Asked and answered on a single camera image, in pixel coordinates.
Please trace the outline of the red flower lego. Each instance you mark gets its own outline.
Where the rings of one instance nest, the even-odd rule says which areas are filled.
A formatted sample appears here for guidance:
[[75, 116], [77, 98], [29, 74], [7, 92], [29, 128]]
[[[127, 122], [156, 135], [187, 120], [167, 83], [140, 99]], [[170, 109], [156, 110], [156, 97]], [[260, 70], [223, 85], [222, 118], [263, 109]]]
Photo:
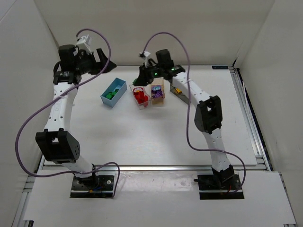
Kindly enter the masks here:
[[134, 92], [134, 93], [144, 92], [144, 89], [143, 89], [142, 87], [135, 87], [135, 88], [133, 89], [133, 92]]

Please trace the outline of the purple lotus lego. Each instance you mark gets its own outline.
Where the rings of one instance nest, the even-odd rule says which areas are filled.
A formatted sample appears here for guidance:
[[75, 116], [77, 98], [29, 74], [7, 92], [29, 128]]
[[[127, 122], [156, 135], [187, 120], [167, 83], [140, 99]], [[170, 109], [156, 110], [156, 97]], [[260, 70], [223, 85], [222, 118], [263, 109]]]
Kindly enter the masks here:
[[161, 90], [162, 88], [161, 88], [161, 86], [153, 86], [152, 87], [152, 90], [153, 91], [159, 91], [159, 90]]

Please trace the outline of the smoky grey container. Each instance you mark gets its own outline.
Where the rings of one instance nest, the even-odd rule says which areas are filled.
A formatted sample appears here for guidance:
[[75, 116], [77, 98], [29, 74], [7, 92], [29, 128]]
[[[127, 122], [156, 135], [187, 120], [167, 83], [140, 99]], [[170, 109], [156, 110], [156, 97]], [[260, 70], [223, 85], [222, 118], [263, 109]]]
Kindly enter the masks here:
[[172, 94], [174, 94], [176, 97], [178, 97], [180, 100], [182, 100], [184, 103], [188, 104], [189, 103], [189, 100], [188, 98], [186, 97], [186, 95], [181, 92], [181, 93], [177, 93], [175, 88], [177, 87], [174, 87], [173, 85], [170, 84], [169, 86], [169, 90]]

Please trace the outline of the blue plastic container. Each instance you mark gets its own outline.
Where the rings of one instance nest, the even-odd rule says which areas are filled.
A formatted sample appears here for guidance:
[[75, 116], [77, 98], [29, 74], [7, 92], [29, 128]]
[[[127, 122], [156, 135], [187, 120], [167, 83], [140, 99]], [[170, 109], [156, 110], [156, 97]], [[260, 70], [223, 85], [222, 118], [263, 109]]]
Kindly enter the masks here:
[[100, 96], [103, 104], [114, 107], [127, 90], [126, 81], [115, 78]]

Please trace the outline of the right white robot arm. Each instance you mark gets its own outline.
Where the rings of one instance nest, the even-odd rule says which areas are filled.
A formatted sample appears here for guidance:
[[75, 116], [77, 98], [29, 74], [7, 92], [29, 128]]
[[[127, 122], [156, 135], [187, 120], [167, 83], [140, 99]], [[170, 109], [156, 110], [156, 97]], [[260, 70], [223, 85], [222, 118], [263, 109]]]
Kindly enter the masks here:
[[201, 89], [182, 66], [174, 64], [167, 49], [156, 52], [157, 61], [147, 51], [139, 53], [144, 63], [139, 67], [139, 76], [134, 86], [150, 85], [155, 79], [163, 78], [182, 91], [188, 98], [189, 106], [196, 109], [194, 123], [202, 132], [210, 151], [212, 172], [215, 179], [223, 184], [233, 178], [234, 169], [225, 153], [222, 140], [222, 105], [219, 96], [211, 96]]

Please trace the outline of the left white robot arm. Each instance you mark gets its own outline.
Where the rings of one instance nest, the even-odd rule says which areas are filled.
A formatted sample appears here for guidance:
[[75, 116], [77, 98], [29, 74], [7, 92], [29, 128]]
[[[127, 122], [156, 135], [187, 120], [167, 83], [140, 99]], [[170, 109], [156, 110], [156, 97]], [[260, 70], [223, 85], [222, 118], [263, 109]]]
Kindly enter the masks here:
[[48, 121], [35, 140], [47, 161], [62, 164], [82, 183], [96, 184], [95, 166], [80, 155], [80, 143], [70, 133], [70, 121], [74, 99], [82, 75], [108, 73], [116, 64], [108, 59], [102, 49], [97, 49], [100, 61], [94, 53], [81, 44], [59, 47], [60, 61], [53, 68], [53, 100]]

